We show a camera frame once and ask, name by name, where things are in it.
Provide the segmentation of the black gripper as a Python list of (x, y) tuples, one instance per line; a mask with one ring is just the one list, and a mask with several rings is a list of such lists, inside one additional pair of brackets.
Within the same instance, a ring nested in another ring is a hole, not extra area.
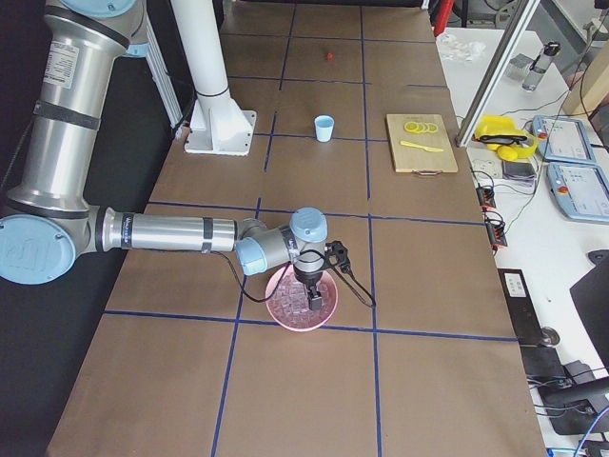
[(323, 296), (316, 284), (326, 270), (324, 252), (310, 248), (302, 251), (293, 264), (296, 279), (306, 287), (307, 302), (310, 310), (323, 307)]

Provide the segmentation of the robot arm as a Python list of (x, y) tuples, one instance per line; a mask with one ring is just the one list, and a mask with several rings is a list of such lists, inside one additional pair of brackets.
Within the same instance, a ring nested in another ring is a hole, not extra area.
[(52, 40), (21, 182), (5, 195), (2, 277), (44, 284), (78, 257), (114, 248), (232, 251), (247, 276), (275, 267), (292, 273), (306, 305), (321, 309), (327, 223), (317, 209), (298, 209), (286, 226), (268, 228), (256, 219), (153, 216), (89, 201), (102, 194), (102, 164), (93, 153), (114, 63), (146, 52), (147, 5), (49, 1), (44, 19)]

